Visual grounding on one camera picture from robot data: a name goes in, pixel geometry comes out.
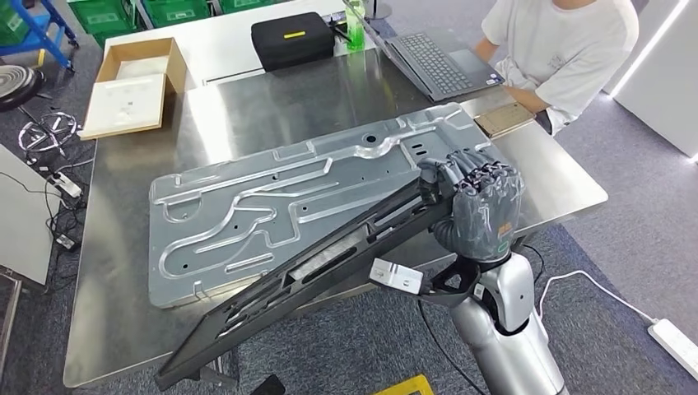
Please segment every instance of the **aluminum plate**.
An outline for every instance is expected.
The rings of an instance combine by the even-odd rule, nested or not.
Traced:
[[[155,179],[150,300],[249,284],[416,178],[422,157],[490,144],[451,103]]]

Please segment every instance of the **person's arm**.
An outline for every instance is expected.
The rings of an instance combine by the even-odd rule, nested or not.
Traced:
[[[543,82],[534,95],[551,107],[571,114],[581,114],[629,53],[629,50],[612,43],[590,47]],[[519,100],[516,95],[513,96],[528,108],[521,101],[526,99]]]
[[[514,100],[518,101],[523,107],[534,114],[550,107],[550,105],[538,97],[534,91],[527,91],[512,86],[505,86],[504,89],[509,92]]]
[[[485,37],[475,46],[475,54],[485,62],[489,62],[499,47]]]

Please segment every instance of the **blue metal frame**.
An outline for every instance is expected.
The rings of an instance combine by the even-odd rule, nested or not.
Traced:
[[[63,34],[66,35],[72,46],[77,47],[75,33],[72,32],[63,17],[58,14],[58,11],[54,5],[51,4],[50,0],[40,1],[44,8],[46,8],[46,11],[49,12],[48,14],[32,16],[26,8],[22,6],[21,0],[10,0],[10,4],[17,14],[29,26],[29,33],[27,33],[24,41],[19,44],[0,47],[0,56],[46,49],[58,60],[61,66],[74,71],[72,62],[61,53],[60,48]],[[58,26],[58,32],[56,32],[56,36],[53,39],[51,39],[48,34],[49,26],[51,26],[52,23]]]

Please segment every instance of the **green bottle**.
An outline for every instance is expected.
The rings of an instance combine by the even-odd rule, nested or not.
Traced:
[[[350,0],[349,4],[354,8],[356,14],[361,18],[366,15],[366,9],[364,8],[363,0]],[[347,49],[350,52],[357,52],[364,50],[364,26],[361,21],[356,16],[356,14],[349,9],[347,6],[347,36],[351,42],[347,43]]]

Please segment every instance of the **open cardboard box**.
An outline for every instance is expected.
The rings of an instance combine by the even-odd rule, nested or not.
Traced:
[[[109,47],[92,87],[80,138],[162,126],[165,95],[183,93],[187,64],[173,38]]]

